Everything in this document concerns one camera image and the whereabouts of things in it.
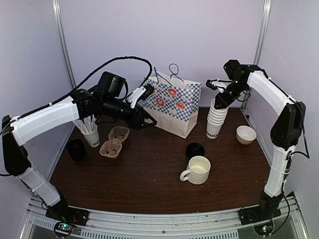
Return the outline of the brown cardboard cup carrier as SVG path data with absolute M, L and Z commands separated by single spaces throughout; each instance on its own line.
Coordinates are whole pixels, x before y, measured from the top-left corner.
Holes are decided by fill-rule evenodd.
M 105 141 L 99 153 L 101 156 L 109 159 L 116 159 L 122 150 L 123 143 L 128 138 L 130 129 L 124 126 L 116 126 L 112 128 L 108 135 L 108 140 Z

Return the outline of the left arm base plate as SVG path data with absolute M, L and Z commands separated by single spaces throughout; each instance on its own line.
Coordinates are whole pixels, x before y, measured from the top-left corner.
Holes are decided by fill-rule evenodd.
M 46 217 L 71 225 L 86 226 L 89 211 L 69 206 L 53 206 L 46 210 Z

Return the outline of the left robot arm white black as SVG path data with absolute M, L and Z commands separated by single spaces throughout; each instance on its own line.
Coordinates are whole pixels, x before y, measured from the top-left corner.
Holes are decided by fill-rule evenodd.
M 50 103 L 29 115 L 2 118 L 2 150 L 4 167 L 9 176 L 19 178 L 46 204 L 49 212 L 61 221 L 73 214 L 60 193 L 28 160 L 24 144 L 55 127 L 89 116 L 109 116 L 124 120 L 128 127 L 143 129 L 157 121 L 138 104 L 154 92 L 151 84 L 138 87 L 127 101 L 119 99 L 124 78 L 104 72 L 96 86 L 90 90 L 79 89 L 57 103 Z

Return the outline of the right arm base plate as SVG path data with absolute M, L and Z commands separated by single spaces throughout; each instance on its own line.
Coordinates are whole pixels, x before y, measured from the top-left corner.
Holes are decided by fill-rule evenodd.
M 241 225 L 254 224 L 261 221 L 270 220 L 271 217 L 281 215 L 280 209 L 275 209 L 270 213 L 262 213 L 259 205 L 250 208 L 241 208 L 237 211 Z

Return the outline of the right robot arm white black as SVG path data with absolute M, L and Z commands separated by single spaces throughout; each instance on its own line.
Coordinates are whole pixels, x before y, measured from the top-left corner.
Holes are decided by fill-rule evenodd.
M 268 181 L 260 196 L 258 206 L 240 209 L 242 224 L 269 220 L 279 216 L 279 203 L 284 197 L 284 185 L 290 173 L 292 158 L 297 153 L 300 136 L 305 136 L 304 118 L 306 106 L 285 93 L 257 65 L 243 65 L 238 60 L 229 60 L 223 66 L 230 84 L 215 97 L 214 107 L 225 109 L 250 88 L 257 91 L 275 110 L 275 121 L 270 137 L 274 156 Z

